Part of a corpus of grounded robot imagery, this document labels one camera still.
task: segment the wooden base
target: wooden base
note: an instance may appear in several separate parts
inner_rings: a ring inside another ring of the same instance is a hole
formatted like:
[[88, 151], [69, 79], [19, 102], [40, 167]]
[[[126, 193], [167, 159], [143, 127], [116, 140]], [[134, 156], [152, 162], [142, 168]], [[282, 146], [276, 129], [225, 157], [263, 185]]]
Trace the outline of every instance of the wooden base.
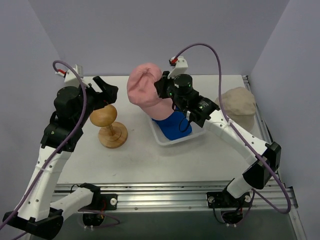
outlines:
[[125, 125], [115, 121], [110, 126], [102, 127], [98, 138], [100, 143], [109, 149], [115, 149], [123, 145], [128, 138], [128, 130]]

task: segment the white container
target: white container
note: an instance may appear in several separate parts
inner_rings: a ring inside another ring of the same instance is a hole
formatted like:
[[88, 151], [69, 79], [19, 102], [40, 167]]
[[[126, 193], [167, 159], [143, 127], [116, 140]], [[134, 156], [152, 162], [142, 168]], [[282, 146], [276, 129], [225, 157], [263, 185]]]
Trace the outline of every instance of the white container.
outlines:
[[169, 140], [163, 134], [163, 132], [161, 131], [158, 124], [156, 124], [155, 121], [152, 121], [152, 119], [149, 116], [147, 116], [147, 118], [149, 119], [149, 124], [150, 124], [151, 130], [152, 130], [152, 133], [154, 135], [155, 141], [161, 146], [168, 146], [168, 145], [180, 143], [180, 142], [183, 142], [183, 141], [186, 141], [189, 139], [194, 139], [194, 138], [206, 133], [205, 129], [199, 127], [196, 123], [191, 122], [190, 125], [192, 127], [192, 132], [188, 136], [184, 136], [184, 137], [178, 138], [176, 140]]

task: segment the gray floor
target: gray floor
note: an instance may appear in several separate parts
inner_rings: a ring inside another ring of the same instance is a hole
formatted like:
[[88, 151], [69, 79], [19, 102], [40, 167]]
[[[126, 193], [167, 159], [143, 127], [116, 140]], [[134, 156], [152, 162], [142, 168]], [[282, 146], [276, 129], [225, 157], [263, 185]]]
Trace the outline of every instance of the gray floor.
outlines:
[[237, 228], [217, 223], [213, 213], [163, 212], [113, 214], [121, 224], [103, 229], [84, 230], [81, 215], [65, 221], [55, 240], [296, 240], [289, 215], [273, 210], [253, 210]]

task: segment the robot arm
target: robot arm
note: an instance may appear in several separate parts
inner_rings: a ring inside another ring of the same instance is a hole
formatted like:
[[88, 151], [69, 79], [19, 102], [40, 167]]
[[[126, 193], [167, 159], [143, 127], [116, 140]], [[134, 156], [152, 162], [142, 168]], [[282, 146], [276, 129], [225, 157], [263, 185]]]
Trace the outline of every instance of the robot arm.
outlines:
[[[9, 218], [8, 225], [50, 240], [58, 234], [63, 222], [79, 209], [83, 207], [86, 207], [86, 209], [102, 208], [103, 199], [100, 195], [100, 188], [88, 183], [81, 184], [73, 193], [51, 203], [62, 169], [75, 150], [76, 144], [83, 134], [82, 127], [90, 114], [94, 110], [114, 103], [117, 99], [118, 87], [105, 83], [99, 76], [94, 77], [93, 81], [98, 85], [101, 92], [96, 92], [90, 83], [87, 84], [85, 103], [79, 82], [78, 87], [75, 87], [73, 82], [73, 85], [66, 86], [58, 91], [54, 100], [56, 111], [52, 114], [50, 122], [44, 130], [40, 142], [39, 157], [27, 191], [39, 172], [43, 171], [43, 173], [22, 203], [17, 214], [9, 217], [12, 212], [7, 212], [4, 215], [3, 221]], [[80, 123], [80, 128], [44, 167], [48, 157], [57, 151], [58, 146], [75, 128], [80, 119], [83, 104], [86, 104], [86, 111]]]
[[[189, 122], [195, 122], [201, 128], [219, 136], [249, 165], [249, 168], [241, 176], [234, 178], [222, 192], [224, 203], [233, 207], [250, 189], [263, 189], [271, 178], [271, 174], [231, 128], [230, 122], [226, 121], [219, 106], [193, 89], [192, 77], [184, 74], [188, 66], [186, 60], [180, 56], [174, 61], [172, 58], [170, 64], [173, 70], [164, 71], [162, 78], [154, 83], [159, 97], [171, 98], [173, 105], [185, 114]], [[281, 147], [276, 142], [270, 145], [258, 139], [233, 121], [232, 124], [244, 139], [251, 143], [253, 149], [262, 156], [270, 168], [276, 171], [280, 163]]]

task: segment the beige hat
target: beige hat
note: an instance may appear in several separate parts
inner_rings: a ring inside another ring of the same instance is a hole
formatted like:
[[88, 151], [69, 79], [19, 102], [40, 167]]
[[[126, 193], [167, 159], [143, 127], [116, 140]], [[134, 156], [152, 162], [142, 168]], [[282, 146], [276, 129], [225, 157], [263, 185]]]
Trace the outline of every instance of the beige hat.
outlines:
[[[255, 124], [255, 96], [244, 87], [236, 87], [222, 94], [225, 113], [247, 131]], [[214, 101], [220, 106], [219, 98]]]

